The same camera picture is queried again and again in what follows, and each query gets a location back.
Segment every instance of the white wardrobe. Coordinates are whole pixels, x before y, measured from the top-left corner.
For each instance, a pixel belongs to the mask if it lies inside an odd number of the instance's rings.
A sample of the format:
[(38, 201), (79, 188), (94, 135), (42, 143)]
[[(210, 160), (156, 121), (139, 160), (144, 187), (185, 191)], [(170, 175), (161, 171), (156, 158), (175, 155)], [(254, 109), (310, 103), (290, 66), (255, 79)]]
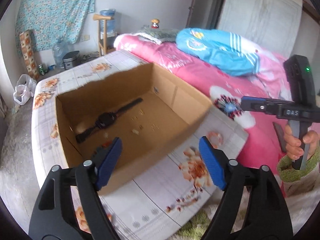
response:
[(218, 29), (289, 57), (301, 14), (302, 0), (225, 0)]

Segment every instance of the plastic water bottle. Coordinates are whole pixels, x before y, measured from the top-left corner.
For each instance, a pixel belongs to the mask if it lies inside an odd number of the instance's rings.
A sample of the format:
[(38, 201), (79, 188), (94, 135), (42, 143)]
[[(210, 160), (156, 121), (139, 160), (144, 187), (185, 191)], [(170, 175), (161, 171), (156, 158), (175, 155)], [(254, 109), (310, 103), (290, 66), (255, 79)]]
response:
[[(100, 11), (100, 15), (103, 16), (115, 16), (116, 10), (115, 9), (104, 9)], [(103, 20), (100, 21), (100, 33), (103, 34)], [(116, 21), (110, 20), (107, 21), (107, 37), (116, 36)]]
[(58, 42), (52, 47), (52, 55), (57, 68), (64, 68), (62, 58), (69, 52), (68, 43), (63, 40)]

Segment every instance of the human hand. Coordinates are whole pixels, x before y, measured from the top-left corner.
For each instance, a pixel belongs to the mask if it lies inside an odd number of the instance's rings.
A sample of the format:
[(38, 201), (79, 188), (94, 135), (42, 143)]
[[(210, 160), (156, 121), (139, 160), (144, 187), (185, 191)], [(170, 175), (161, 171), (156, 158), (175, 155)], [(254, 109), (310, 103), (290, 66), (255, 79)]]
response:
[[(304, 153), (301, 146), (301, 141), (298, 138), (293, 137), (292, 130), (289, 125), (284, 128), (284, 140), (287, 142), (287, 156), (292, 160), (298, 160)], [(315, 131), (309, 131), (304, 137), (303, 142), (305, 144), (310, 143), (310, 148), (308, 152), (308, 159), (310, 159), (316, 151), (318, 146), (319, 135)]]

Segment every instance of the pink bedsheet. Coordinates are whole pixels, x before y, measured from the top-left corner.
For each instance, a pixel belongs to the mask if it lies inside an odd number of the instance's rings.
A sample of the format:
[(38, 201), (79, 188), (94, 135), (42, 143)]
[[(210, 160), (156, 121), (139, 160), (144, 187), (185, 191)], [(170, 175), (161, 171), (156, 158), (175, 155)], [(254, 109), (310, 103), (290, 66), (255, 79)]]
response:
[(190, 85), (211, 97), (213, 103), (238, 122), (249, 138), (237, 160), (247, 167), (268, 165), (276, 174), (276, 165), (284, 156), (281, 152), (272, 122), (282, 127), (285, 120), (263, 113), (243, 112), (239, 109), (242, 96), (279, 98), (290, 100), (291, 93), (282, 63), (284, 58), (260, 47), (252, 48), (260, 56), (261, 72), (255, 76), (232, 77), (217, 67), (177, 49), (174, 43), (157, 45), (144, 38), (123, 34), (114, 44), (148, 62), (156, 62)]

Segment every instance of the small figurine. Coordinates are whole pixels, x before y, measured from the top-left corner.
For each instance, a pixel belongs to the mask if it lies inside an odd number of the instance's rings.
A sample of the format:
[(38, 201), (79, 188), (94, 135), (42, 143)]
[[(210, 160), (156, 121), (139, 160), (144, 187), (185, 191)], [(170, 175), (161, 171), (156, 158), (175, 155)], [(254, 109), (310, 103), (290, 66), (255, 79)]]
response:
[(151, 28), (154, 28), (154, 29), (158, 29), (159, 28), (159, 20), (158, 19), (153, 19), (152, 21), (152, 25), (151, 25)]

